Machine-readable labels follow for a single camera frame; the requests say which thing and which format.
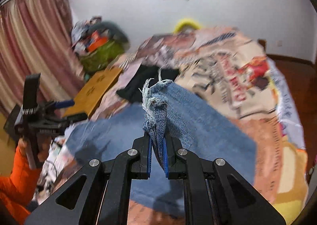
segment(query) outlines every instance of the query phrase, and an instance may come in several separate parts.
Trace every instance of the cardboard box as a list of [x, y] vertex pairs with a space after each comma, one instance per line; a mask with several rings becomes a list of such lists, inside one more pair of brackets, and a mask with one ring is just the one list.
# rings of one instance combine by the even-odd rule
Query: cardboard box
[[74, 98], [75, 105], [67, 108], [64, 116], [85, 112], [90, 118], [99, 107], [103, 95], [117, 83], [122, 69], [112, 67], [96, 72]]

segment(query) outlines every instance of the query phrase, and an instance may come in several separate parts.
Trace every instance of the frayed denim edge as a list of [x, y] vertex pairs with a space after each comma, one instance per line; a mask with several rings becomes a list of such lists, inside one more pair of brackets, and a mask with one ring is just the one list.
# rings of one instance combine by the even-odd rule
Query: frayed denim edge
[[159, 77], [159, 81], [149, 88], [149, 82], [152, 79], [153, 78], [147, 79], [142, 89], [142, 108], [146, 111], [146, 122], [143, 125], [143, 129], [147, 133], [149, 129], [153, 128], [156, 125], [153, 107], [160, 106], [162, 104], [167, 104], [167, 99], [164, 96], [156, 95], [152, 97], [152, 92], [161, 91], [173, 82], [170, 79], [161, 80], [161, 77]]

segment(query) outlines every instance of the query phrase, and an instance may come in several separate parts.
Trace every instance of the green bag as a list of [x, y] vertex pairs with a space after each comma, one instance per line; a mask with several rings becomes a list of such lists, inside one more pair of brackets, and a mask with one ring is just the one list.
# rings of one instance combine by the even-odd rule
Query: green bag
[[122, 45], [114, 40], [107, 41], [88, 56], [80, 56], [79, 61], [89, 75], [104, 70], [118, 55], [123, 54]]

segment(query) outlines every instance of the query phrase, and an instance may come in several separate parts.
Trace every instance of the metal screw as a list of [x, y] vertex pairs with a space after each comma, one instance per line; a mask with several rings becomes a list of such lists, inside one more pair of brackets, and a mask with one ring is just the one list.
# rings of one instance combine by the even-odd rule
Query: metal screw
[[188, 153], [187, 150], [183, 148], [179, 149], [177, 152], [179, 155], [186, 155]]
[[135, 149], [130, 149], [128, 151], [128, 155], [130, 155], [130, 156], [133, 156], [133, 155], [136, 155], [136, 154], [137, 154], [137, 150], [135, 150]]
[[90, 162], [89, 162], [89, 165], [91, 167], [96, 167], [97, 165], [99, 164], [99, 161], [97, 159], [92, 159]]
[[224, 166], [225, 163], [226, 163], [226, 161], [224, 159], [219, 158], [216, 160], [216, 164], [219, 166]]

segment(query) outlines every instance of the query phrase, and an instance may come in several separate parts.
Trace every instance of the blue handle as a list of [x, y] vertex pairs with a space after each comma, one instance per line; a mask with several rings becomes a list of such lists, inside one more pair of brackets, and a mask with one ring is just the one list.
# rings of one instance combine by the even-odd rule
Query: blue handle
[[70, 107], [70, 106], [73, 106], [73, 105], [75, 105], [75, 102], [74, 102], [73, 99], [67, 100], [67, 101], [62, 101], [62, 102], [56, 102], [54, 104], [56, 109], [63, 109], [63, 108], [67, 108], [67, 107]]

